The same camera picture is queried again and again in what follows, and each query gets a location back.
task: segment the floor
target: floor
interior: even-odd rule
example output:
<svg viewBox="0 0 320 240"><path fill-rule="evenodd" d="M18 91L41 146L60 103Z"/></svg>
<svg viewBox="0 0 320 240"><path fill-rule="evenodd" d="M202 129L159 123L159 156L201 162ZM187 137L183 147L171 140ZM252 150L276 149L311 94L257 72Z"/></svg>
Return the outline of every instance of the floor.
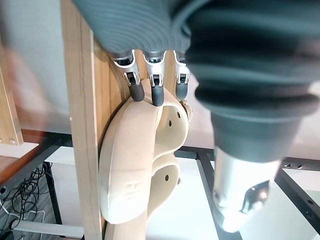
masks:
<svg viewBox="0 0 320 240"><path fill-rule="evenodd" d="M45 216L44 216L44 223L56 223L56 219L54 216L53 208L52 208L52 203L50 199L50 195L48 193L48 185L46 181L46 177L43 175L39 181L39 198L36 203L37 210L41 211L44 210ZM11 200L6 200L3 204L3 206L7 209L8 212L14 213L14 210L12 208L12 201ZM21 209L21 198L16 198L16 201L13 204L14 208L19 212ZM30 213L29 217L26 218L25 220L32 220L34 218L34 222L42 222L43 219L43 212L38 212L38 214ZM8 214L5 212L5 210L0 207L0 236L3 235L4 232L8 231L9 224L17 219L16 216L8 216ZM47 235L43 234L41 238L41 234L39 233L31 233L31 232L22 232L22 231L13 231L14 234L14 240L59 240L60 236L56 235Z"/></svg>

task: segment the metal frame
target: metal frame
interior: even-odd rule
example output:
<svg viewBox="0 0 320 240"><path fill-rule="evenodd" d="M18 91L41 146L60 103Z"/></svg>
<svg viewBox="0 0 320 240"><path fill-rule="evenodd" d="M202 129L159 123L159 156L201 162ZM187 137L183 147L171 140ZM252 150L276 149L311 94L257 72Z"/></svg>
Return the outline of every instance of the metal frame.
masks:
<svg viewBox="0 0 320 240"><path fill-rule="evenodd" d="M49 190L49 194L50 194L55 223L62 225L61 213L60 213L60 209L59 209L58 198L57 198L56 188L55 188L55 181L54 181L54 177L52 175L51 166L50 166L49 162L44 162L43 164L45 164L45 166L46 166L45 180L46 180L46 184L48 186L48 190Z"/></svg>
<svg viewBox="0 0 320 240"><path fill-rule="evenodd" d="M210 163L214 161L214 150L208 148L183 146L174 155L179 158L195 159L199 168L205 194L213 213L213 186L215 171ZM308 170L320 172L320 160L286 157L281 164L275 182L290 201L320 234L320 206L282 169ZM213 219L220 240L242 240L241 234L223 231Z"/></svg>
<svg viewBox="0 0 320 240"><path fill-rule="evenodd" d="M22 134L25 142L38 143L39 146L24 155L22 158L29 160L29 162L4 184L0 185L0 199L3 199L7 192L9 192L16 184L22 182L28 173L32 172L37 166L43 163L58 148L61 146L73 146L70 134L34 130L22 130ZM174 155L179 158L195 159L197 161L209 207L211 213L213 213L213 185L215 171L210 161L215 160L214 150L183 146L175 151ZM319 162L319 160L314 159L286 157L283 160L281 167L285 169L320 171ZM52 176L49 165L47 165L47 170L47 173ZM62 224L58 200L54 188L54 181L49 175L46 175L46 181L49 188L55 220L58 224ZM275 182L302 213L305 219L320 234L320 207L315 203L315 201L313 201L283 169L279 170L275 178ZM242 240L239 232L225 232L216 224L215 219L213 219L213 221L220 240Z"/></svg>

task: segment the wooden board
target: wooden board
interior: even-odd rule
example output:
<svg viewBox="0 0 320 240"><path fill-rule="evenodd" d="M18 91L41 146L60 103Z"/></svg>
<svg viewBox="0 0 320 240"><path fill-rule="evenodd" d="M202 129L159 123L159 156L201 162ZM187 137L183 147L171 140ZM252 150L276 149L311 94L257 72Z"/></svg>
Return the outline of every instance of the wooden board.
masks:
<svg viewBox="0 0 320 240"><path fill-rule="evenodd" d="M3 184L6 180L8 180L7 172L11 172L11 165L17 160L18 158L15 157L0 156L0 184Z"/></svg>
<svg viewBox="0 0 320 240"><path fill-rule="evenodd" d="M86 240L102 240L98 200L98 124L92 32L71 0L61 0L71 134Z"/></svg>
<svg viewBox="0 0 320 240"><path fill-rule="evenodd" d="M0 143L20 145L24 140L10 84L11 81L0 39Z"/></svg>
<svg viewBox="0 0 320 240"><path fill-rule="evenodd" d="M71 0L61 0L64 63L68 88L71 134L84 235L101 240L104 234L98 199L98 159L112 117L130 97L129 89L107 53ZM147 78L143 54L136 51L141 79ZM172 51L166 57L164 86L175 91Z"/></svg>

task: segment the white surface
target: white surface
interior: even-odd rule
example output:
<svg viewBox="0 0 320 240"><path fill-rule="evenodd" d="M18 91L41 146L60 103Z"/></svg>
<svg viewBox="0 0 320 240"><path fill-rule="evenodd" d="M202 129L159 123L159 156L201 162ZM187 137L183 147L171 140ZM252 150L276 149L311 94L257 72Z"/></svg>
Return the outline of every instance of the white surface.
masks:
<svg viewBox="0 0 320 240"><path fill-rule="evenodd" d="M149 219L147 240L218 240L197 162L178 158L181 183Z"/></svg>
<svg viewBox="0 0 320 240"><path fill-rule="evenodd" d="M320 240L320 235L316 234L311 240Z"/></svg>
<svg viewBox="0 0 320 240"><path fill-rule="evenodd" d="M310 240L316 231L277 186L265 207L240 230L243 240Z"/></svg>
<svg viewBox="0 0 320 240"><path fill-rule="evenodd" d="M21 127L69 133L60 1L0 1L0 9Z"/></svg>
<svg viewBox="0 0 320 240"><path fill-rule="evenodd" d="M20 220L19 222L18 219L13 221L12 226L16 226L14 228L16 231L70 236L78 239L81 239L84 235L84 228L81 226L67 226L26 220Z"/></svg>
<svg viewBox="0 0 320 240"><path fill-rule="evenodd" d="M45 161L55 164L68 164L75 166L76 163L74 149L73 147L61 146Z"/></svg>
<svg viewBox="0 0 320 240"><path fill-rule="evenodd" d="M320 191L320 172L283 169L302 189Z"/></svg>
<svg viewBox="0 0 320 240"><path fill-rule="evenodd" d="M38 143L31 142L24 142L19 146L10 144L0 144L0 156L19 159L38 145Z"/></svg>
<svg viewBox="0 0 320 240"><path fill-rule="evenodd" d="M51 171L62 223L70 226L83 226L76 167L53 163Z"/></svg>

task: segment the black metal bar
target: black metal bar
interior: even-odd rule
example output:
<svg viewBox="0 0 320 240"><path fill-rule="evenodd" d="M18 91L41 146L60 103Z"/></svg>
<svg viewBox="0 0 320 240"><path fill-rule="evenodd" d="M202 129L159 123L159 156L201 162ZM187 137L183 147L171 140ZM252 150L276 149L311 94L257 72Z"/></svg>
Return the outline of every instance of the black metal bar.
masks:
<svg viewBox="0 0 320 240"><path fill-rule="evenodd" d="M61 214L60 214L60 209L59 209L59 204L58 204L58 199L57 199L57 194L56 194L56 189L55 189L55 182L52 176L52 171L51 171L51 166L49 162L44 162L46 168L45 168L45 179L46 179L46 184L48 185L49 189L49 194L50 194L50 199L51 199L51 204L53 208L53 213L54 213L54 218L56 224L62 225L62 219L61 219Z"/></svg>
<svg viewBox="0 0 320 240"><path fill-rule="evenodd" d="M47 138L59 138L61 146L63 147L73 146L71 134L28 130L28 129L22 129L21 132L22 132L23 140L28 143L40 144Z"/></svg>
<svg viewBox="0 0 320 240"><path fill-rule="evenodd" d="M17 184L21 183L29 173L42 164L59 147L60 139L49 137L20 158L22 162L27 162L27 164L0 185L0 199L6 197Z"/></svg>
<svg viewBox="0 0 320 240"><path fill-rule="evenodd" d="M275 182L320 234L320 206L282 168L279 169Z"/></svg>
<svg viewBox="0 0 320 240"><path fill-rule="evenodd" d="M320 171L320 160L286 157L281 164L284 169Z"/></svg>
<svg viewBox="0 0 320 240"><path fill-rule="evenodd" d="M213 222L214 222L216 233L218 235L219 240L242 240L240 232L235 232L235 233L226 232L222 230L221 227L216 223L215 217L214 217L215 203L213 198L215 171L210 163L210 160L206 152L198 152L197 154L198 154L198 160L196 160L196 163L199 168L204 191L209 203Z"/></svg>

